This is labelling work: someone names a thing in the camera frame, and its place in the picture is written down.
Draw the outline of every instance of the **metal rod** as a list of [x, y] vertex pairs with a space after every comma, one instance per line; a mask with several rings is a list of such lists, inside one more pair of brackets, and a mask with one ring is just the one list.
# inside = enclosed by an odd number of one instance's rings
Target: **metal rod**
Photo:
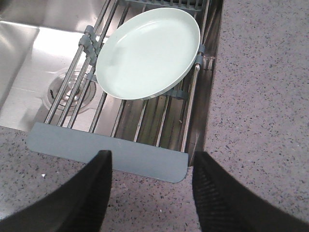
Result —
[[[112, 16], [114, 15], [114, 13], [116, 11], [117, 5], [118, 5], [118, 1], [116, 1], [114, 3], [114, 5], [112, 6], [111, 13], [110, 13], [109, 18], [107, 20], [107, 23], [106, 23], [106, 25], [105, 25], [105, 27], [103, 29], [103, 32], [102, 32], [102, 34], [100, 36], [99, 44], [102, 44], [102, 42], [103, 42], [103, 39], [104, 39], [104, 37], [106, 35], [106, 32], [107, 32], [107, 28], [109, 27], [109, 25], [110, 25], [110, 23], [112, 21]], [[86, 60], [83, 63], [82, 69], [81, 69], [81, 71], [80, 71], [80, 73], [79, 73], [79, 75], [77, 77], [77, 80], [76, 80], [76, 82], [74, 84], [74, 87], [73, 87], [73, 89], [72, 89], [72, 91], [70, 93], [70, 97], [69, 97], [69, 99], [68, 99], [68, 101], [66, 103], [66, 106], [64, 107], [64, 109], [62, 111], [62, 114], [61, 114], [60, 119], [59, 119], [59, 121], [57, 123], [57, 126], [62, 126], [63, 125], [63, 123], [64, 123], [64, 121], [65, 121], [65, 119], [66, 119], [66, 117], [68, 115], [68, 112], [70, 110], [70, 107], [72, 105], [72, 102], [74, 101], [74, 97], [75, 97], [77, 91], [79, 90], [80, 84], [81, 84], [81, 82], [83, 80], [83, 77], [84, 77], [86, 71], [87, 71], [89, 63], [90, 63], [90, 57], [87, 57]]]
[[198, 3], [199, 3], [199, 0], [196, 0], [196, 2], [195, 2], [195, 9], [197, 10], [197, 8], [198, 8]]
[[[178, 90], [183, 91], [183, 88], [184, 88], [184, 80], [181, 80], [181, 82], [179, 83]], [[180, 123], [183, 123], [183, 116], [184, 116], [186, 102], [187, 102], [186, 100], [183, 100], [182, 110], [181, 110], [180, 117], [179, 117]]]
[[86, 60], [83, 63], [83, 66], [82, 66], [82, 69], [81, 69], [80, 73], [78, 74], [78, 77], [76, 79], [74, 87], [71, 90], [70, 97], [69, 97], [69, 99], [68, 99], [68, 101], [66, 103], [66, 106], [64, 107], [64, 109], [63, 109], [63, 111], [61, 113], [61, 116], [59, 118], [59, 121], [57, 123], [57, 126], [59, 126], [59, 127], [61, 127], [63, 125], [64, 121], [66, 120], [66, 117], [68, 115], [70, 107], [71, 107], [71, 105], [72, 105], [72, 103], [74, 101], [74, 97], [75, 97], [77, 91], [79, 90], [79, 87], [80, 87], [81, 82], [83, 80], [83, 77], [84, 77], [84, 75], [85, 75], [85, 73], [87, 71], [89, 63], [90, 63], [90, 57], [87, 57]]
[[203, 17], [202, 29], [201, 29], [201, 44], [205, 43], [205, 40], [203, 38], [204, 38], [204, 31], [205, 31], [205, 26], [206, 26], [206, 21], [207, 21], [209, 4], [210, 4], [210, 0], [207, 0], [206, 8], [205, 8], [205, 13], [204, 13], [204, 17]]
[[125, 105], [126, 105], [126, 100], [121, 100], [121, 104], [118, 110], [118, 114], [114, 123], [114, 127], [112, 128], [112, 133], [111, 133], [111, 137], [115, 137], [118, 128], [119, 128], [119, 124], [120, 124], [120, 119], [122, 117], [122, 114], [124, 113], [124, 109], [125, 109]]
[[87, 94], [87, 91], [88, 91], [88, 89], [89, 89], [90, 83], [91, 83], [91, 80], [87, 79], [87, 80], [86, 80], [86, 83], [85, 83], [85, 86], [84, 86], [84, 88], [83, 88], [83, 90], [82, 90], [81, 96], [80, 96], [79, 100], [77, 101], [77, 104], [76, 104], [76, 106], [75, 106], [75, 109], [74, 109], [74, 111], [73, 111], [73, 114], [72, 114], [72, 116], [71, 116], [71, 118], [70, 118], [70, 121], [69, 121], [69, 123], [68, 123], [67, 128], [72, 128], [72, 127], [73, 127], [73, 125], [74, 125], [74, 123], [75, 123], [75, 120], [76, 120], [76, 117], [77, 117], [77, 115], [78, 115], [78, 112], [79, 112], [79, 110], [80, 110], [81, 107], [82, 107], [83, 101], [84, 101], [85, 96], [86, 96], [86, 94]]
[[99, 38], [99, 41], [98, 41], [98, 43], [100, 44], [100, 47], [102, 47], [102, 45], [103, 45], [103, 40], [104, 40], [104, 38], [105, 38], [105, 36], [106, 36], [106, 33], [107, 33], [108, 28], [110, 27], [110, 24], [111, 24], [111, 22], [112, 22], [112, 18], [113, 18], [113, 16], [114, 16], [115, 12], [116, 12], [116, 8], [117, 8], [117, 6], [118, 6], [118, 3], [119, 3], [119, 0], [116, 0], [116, 1], [114, 2], [114, 4], [112, 5], [111, 12], [110, 12], [110, 14], [109, 14], [109, 16], [108, 16], [108, 18], [107, 18], [106, 24], [105, 24], [105, 26], [104, 26], [104, 28], [103, 28], [102, 34], [101, 34], [101, 36], [100, 36], [100, 38]]
[[[125, 18], [126, 18], [126, 15], [127, 15], [128, 11], [129, 11], [129, 8], [130, 8], [130, 3], [126, 6], [126, 8], [124, 9], [123, 14], [121, 15], [121, 18], [120, 18], [118, 27], [120, 27], [120, 26], [124, 23]], [[107, 32], [107, 30], [104, 29], [104, 30], [103, 30], [103, 33], [102, 33], [102, 35], [103, 35], [104, 37], [106, 36], [106, 32]], [[90, 73], [94, 74], [94, 73], [95, 73], [95, 70], [96, 70], [96, 68], [95, 68], [95, 65], [94, 65], [94, 66], [91, 68]], [[69, 123], [68, 123], [68, 126], [67, 126], [68, 128], [72, 128], [73, 125], [74, 125], [74, 122], [75, 122], [75, 120], [76, 120], [76, 117], [77, 117], [77, 115], [78, 115], [78, 113], [79, 113], [79, 110], [80, 110], [80, 108], [81, 108], [81, 106], [82, 106], [82, 104], [83, 104], [84, 98], [85, 98], [85, 96], [86, 96], [86, 94], [87, 94], [87, 91], [88, 91], [88, 89], [89, 89], [90, 83], [91, 83], [90, 80], [87, 80], [86, 83], [85, 83], [85, 86], [84, 86], [84, 88], [83, 88], [83, 90], [82, 90], [81, 96], [80, 96], [80, 98], [79, 98], [79, 100], [78, 100], [78, 102], [77, 102], [77, 104], [76, 104], [76, 106], [75, 106], [75, 109], [74, 109], [74, 111], [73, 111], [73, 114], [72, 114], [72, 116], [71, 116], [71, 119], [70, 119], [70, 121], [69, 121]]]
[[193, 107], [193, 99], [194, 99], [194, 93], [197, 85], [197, 76], [200, 70], [200, 65], [196, 64], [193, 72], [193, 78], [192, 78], [192, 83], [190, 86], [190, 96], [189, 96], [189, 102], [188, 102], [188, 108], [187, 108], [187, 114], [185, 117], [185, 122], [184, 122], [184, 129], [183, 129], [183, 139], [181, 143], [181, 152], [185, 152], [185, 147], [187, 143], [187, 138], [188, 138], [188, 132], [189, 132], [189, 125], [190, 125], [190, 119], [191, 119], [191, 113], [192, 113], [192, 107]]
[[146, 10], [146, 4], [144, 4], [143, 9], [142, 9], [141, 12], [143, 13], [143, 12], [145, 12], [145, 10]]
[[93, 26], [93, 31], [94, 31], [94, 33], [97, 32], [99, 26], [101, 25], [102, 20], [103, 20], [103, 17], [104, 17], [104, 15], [105, 15], [106, 11], [107, 11], [107, 8], [108, 8], [110, 2], [111, 2], [111, 0], [107, 0], [107, 1], [104, 3], [101, 12], [100, 12], [100, 14], [98, 15], [98, 20], [96, 21], [95, 25]]
[[[104, 3], [104, 5], [102, 7], [102, 10], [100, 11], [100, 14], [98, 16], [98, 19], [97, 19], [97, 21], [95, 23], [94, 32], [97, 32], [98, 27], [100, 26], [100, 24], [101, 24], [101, 22], [103, 20], [103, 17], [104, 17], [104, 15], [106, 13], [107, 7], [110, 4], [110, 2], [111, 2], [111, 0], [108, 0], [108, 1], [106, 1]], [[48, 111], [48, 114], [47, 114], [47, 116], [45, 118], [44, 123], [47, 123], [47, 124], [51, 123], [51, 121], [52, 121], [52, 119], [53, 119], [53, 117], [55, 115], [55, 112], [56, 112], [56, 110], [58, 108], [58, 105], [59, 105], [59, 103], [61, 101], [61, 98], [62, 98], [62, 96], [63, 96], [63, 94], [64, 94], [64, 92], [65, 92], [65, 90], [67, 88], [67, 85], [68, 85], [69, 81], [70, 81], [70, 78], [71, 78], [73, 72], [75, 71], [77, 63], [78, 63], [78, 61], [79, 61], [79, 59], [81, 57], [81, 54], [83, 52], [83, 49], [84, 49], [84, 46], [82, 46], [82, 45], [80, 45], [78, 47], [78, 50], [77, 50], [77, 52], [76, 52], [76, 54], [75, 54], [75, 56], [74, 56], [74, 58], [72, 60], [72, 63], [70, 64], [70, 67], [69, 67], [69, 69], [68, 69], [68, 71], [67, 71], [67, 73], [65, 75], [65, 78], [64, 78], [62, 84], [61, 84], [59, 92], [57, 93], [57, 96], [56, 96], [52, 106], [50, 107], [50, 109]]]
[[161, 118], [161, 123], [160, 123], [160, 126], [159, 126], [159, 132], [158, 132], [158, 136], [157, 136], [157, 139], [156, 139], [155, 146], [160, 146], [162, 131], [163, 131], [164, 124], [166, 122], [166, 115], [168, 114], [169, 105], [170, 105], [170, 96], [166, 96], [165, 102], [164, 102], [162, 118]]
[[77, 52], [76, 52], [76, 54], [75, 54], [75, 56], [74, 56], [74, 58], [72, 60], [72, 63], [71, 63], [71, 65], [70, 65], [70, 67], [69, 67], [69, 69], [68, 69], [68, 71], [66, 73], [66, 76], [65, 76], [65, 78], [64, 78], [64, 80], [63, 80], [63, 82], [61, 84], [59, 92], [57, 93], [57, 96], [56, 96], [52, 106], [50, 107], [50, 109], [48, 111], [48, 114], [47, 114], [47, 116], [45, 118], [44, 123], [47, 123], [47, 124], [51, 123], [51, 121], [52, 121], [52, 119], [53, 119], [53, 117], [55, 115], [55, 112], [56, 112], [56, 110], [58, 108], [58, 105], [59, 105], [59, 103], [61, 101], [62, 95], [64, 94], [64, 92], [65, 92], [65, 90], [67, 88], [67, 85], [68, 85], [68, 83], [70, 81], [70, 78], [71, 78], [71, 76], [72, 76], [72, 74], [73, 74], [73, 72], [74, 72], [74, 70], [75, 70], [75, 68], [77, 66], [79, 58], [81, 57], [83, 49], [84, 49], [84, 46], [82, 46], [82, 45], [80, 45], [78, 47], [78, 50], [77, 50]]
[[[206, 8], [205, 8], [205, 13], [203, 17], [203, 24], [202, 24], [202, 29], [200, 31], [200, 38], [201, 38], [201, 44], [204, 44], [204, 32], [205, 32], [205, 26], [206, 26], [206, 21], [207, 21], [207, 15], [208, 15], [208, 9], [210, 5], [210, 0], [207, 0], [206, 2]], [[183, 126], [183, 137], [182, 137], [182, 142], [181, 142], [181, 152], [185, 152], [185, 147], [188, 139], [188, 132], [189, 132], [189, 125], [190, 125], [190, 120], [191, 120], [191, 114], [192, 114], [192, 107], [193, 107], [193, 100], [194, 100], [194, 94], [195, 94], [195, 89], [197, 85], [197, 77], [198, 73], [200, 71], [200, 65], [196, 64], [193, 72], [193, 78], [191, 81], [190, 85], [190, 95], [189, 95], [189, 101], [187, 103], [187, 111], [185, 114], [185, 122]]]
[[107, 93], [103, 92], [103, 94], [102, 94], [102, 96], [101, 96], [101, 99], [100, 99], [100, 102], [99, 102], [99, 104], [98, 104], [96, 113], [95, 113], [95, 115], [94, 115], [94, 117], [93, 117], [93, 120], [92, 120], [90, 129], [89, 129], [89, 132], [90, 132], [90, 133], [95, 132], [95, 128], [96, 128], [96, 126], [97, 126], [98, 119], [99, 119], [99, 117], [100, 117], [100, 114], [101, 114], [103, 105], [104, 105], [104, 103], [105, 103], [106, 97], [107, 97]]
[[139, 138], [140, 129], [141, 129], [141, 125], [142, 125], [143, 120], [144, 120], [144, 116], [145, 116], [145, 111], [146, 111], [147, 105], [148, 105], [148, 100], [145, 100], [143, 102], [143, 107], [142, 107], [141, 113], [140, 113], [140, 119], [139, 119], [139, 122], [137, 124], [136, 131], [135, 131], [134, 140], [133, 140], [134, 142], [137, 142], [137, 139]]
[[128, 11], [129, 11], [129, 8], [130, 8], [130, 2], [125, 7], [124, 12], [122, 13], [121, 18], [119, 20], [117, 28], [120, 27], [121, 25], [123, 25], [123, 23], [124, 23], [124, 21], [126, 19], [126, 15], [127, 15]]
[[172, 127], [169, 129], [170, 130], [170, 133], [169, 133], [169, 141], [168, 141], [168, 146], [170, 146], [170, 143], [172, 142], [172, 134], [174, 132], [174, 123], [175, 123], [175, 117], [173, 117], [173, 120], [172, 120]]
[[211, 14], [211, 19], [210, 19], [210, 21], [209, 21], [208, 27], [207, 27], [207, 29], [206, 29], [206, 31], [205, 31], [205, 34], [204, 34], [204, 41], [206, 41], [207, 38], [208, 38], [209, 31], [210, 31], [210, 29], [211, 29], [211, 27], [212, 27], [212, 24], [213, 24], [213, 21], [214, 21], [216, 12], [217, 12], [217, 8], [215, 8], [214, 11], [213, 11], [212, 14]]

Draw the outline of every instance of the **white plate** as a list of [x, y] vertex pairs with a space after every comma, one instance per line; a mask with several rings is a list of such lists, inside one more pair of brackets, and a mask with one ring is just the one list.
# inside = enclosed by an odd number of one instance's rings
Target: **white plate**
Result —
[[104, 44], [96, 66], [99, 85], [125, 100], [165, 93], [192, 67], [199, 33], [197, 22], [183, 10], [160, 8], [137, 15]]

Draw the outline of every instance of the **countertop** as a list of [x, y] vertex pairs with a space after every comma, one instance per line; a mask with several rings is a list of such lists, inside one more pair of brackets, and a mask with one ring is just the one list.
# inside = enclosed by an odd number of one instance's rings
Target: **countertop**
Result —
[[309, 4], [226, 0], [205, 150], [309, 221]]
[[[225, 0], [205, 150], [254, 193], [309, 222], [309, 4]], [[0, 218], [84, 164], [28, 150], [0, 127]], [[106, 231], [199, 231], [192, 169], [180, 183], [113, 173]]]

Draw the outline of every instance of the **drain strainer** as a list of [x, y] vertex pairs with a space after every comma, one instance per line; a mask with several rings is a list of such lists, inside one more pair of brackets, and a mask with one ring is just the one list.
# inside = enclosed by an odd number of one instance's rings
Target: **drain strainer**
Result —
[[[60, 110], [60, 111], [64, 110], [64, 107], [66, 106], [66, 104], [69, 100], [71, 91], [74, 88], [74, 85], [76, 83], [76, 80], [77, 80], [79, 73], [80, 73], [79, 71], [73, 72], [72, 77], [71, 77], [71, 79], [68, 83], [68, 86], [67, 86], [67, 88], [66, 88], [66, 90], [65, 90], [65, 92], [64, 92], [64, 94], [61, 98], [60, 104], [58, 105], [58, 110]], [[59, 75], [49, 86], [47, 96], [48, 96], [48, 101], [49, 101], [50, 104], [52, 104], [54, 102], [54, 99], [55, 99], [55, 97], [56, 97], [56, 95], [57, 95], [57, 93], [58, 93], [58, 91], [61, 87], [62, 81], [65, 78], [65, 75], [66, 75], [66, 73]], [[85, 83], [86, 83], [86, 76], [87, 76], [87, 74], [85, 74], [85, 76], [84, 76], [84, 78], [83, 78], [83, 80], [82, 80], [82, 82], [79, 86], [79, 89], [77, 90], [77, 94], [74, 97], [74, 100], [73, 100], [72, 105], [70, 107], [70, 111], [73, 111], [75, 109], [76, 104], [77, 104], [78, 100], [80, 99], [82, 90], [83, 90]], [[81, 111], [85, 106], [87, 106], [91, 102], [91, 100], [93, 99], [95, 94], [96, 94], [96, 84], [94, 82], [91, 82], [90, 86], [88, 88], [88, 91], [86, 93], [86, 96], [84, 98], [83, 104], [81, 106]]]

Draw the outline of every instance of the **sink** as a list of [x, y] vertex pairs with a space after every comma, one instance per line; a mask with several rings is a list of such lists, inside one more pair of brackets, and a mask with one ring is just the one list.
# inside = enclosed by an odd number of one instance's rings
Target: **sink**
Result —
[[[120, 1], [104, 40], [107, 40], [116, 30], [128, 2], [130, 1]], [[153, 6], [150, 3], [152, 2], [154, 1], [131, 1], [131, 7], [128, 8], [125, 21], [143, 10], [151, 9]], [[181, 3], [184, 6], [193, 4], [196, 9], [200, 7], [203, 10], [204, 2], [198, 0], [197, 2], [182, 1], [179, 4]], [[203, 57], [202, 69], [197, 79], [185, 147], [185, 151], [190, 156], [194, 151], [203, 149], [223, 4], [222, 0], [211, 0], [210, 2], [204, 34], [206, 51]], [[104, 3], [105, 0], [3, 0], [0, 3], [1, 126], [30, 131], [35, 122], [44, 122], [78, 49], [79, 39], [84, 34], [87, 25], [93, 26], [96, 23]], [[114, 0], [111, 1], [97, 31], [98, 36], [102, 32], [104, 24], [108, 21], [108, 15], [113, 3]], [[168, 4], [175, 5], [178, 4], [178, 1], [164, 1], [164, 5]], [[201, 26], [203, 13], [196, 13], [195, 17]], [[57, 124], [84, 60], [85, 54], [81, 56], [50, 124]], [[192, 74], [193, 71], [183, 81], [184, 91], [189, 91]], [[85, 82], [86, 78], [83, 79], [80, 89], [74, 97], [73, 104], [64, 121], [64, 126], [70, 120]], [[103, 91], [96, 82], [91, 82], [73, 129], [89, 131], [102, 94]], [[133, 141], [136, 126], [139, 125], [140, 135], [136, 142], [154, 145], [162, 119], [162, 112], [165, 109], [165, 101], [166, 96], [150, 99], [147, 110], [144, 112], [145, 119], [141, 125], [139, 118], [143, 102], [128, 101], [124, 107], [123, 117], [119, 122], [119, 128], [115, 136]], [[183, 122], [185, 120], [184, 112], [187, 107], [186, 102], [186, 99], [170, 99], [169, 107], [165, 111], [167, 116], [162, 128], [160, 147], [170, 150], [180, 149], [180, 137], [183, 133]], [[111, 135], [121, 104], [121, 100], [107, 96], [94, 133]]]

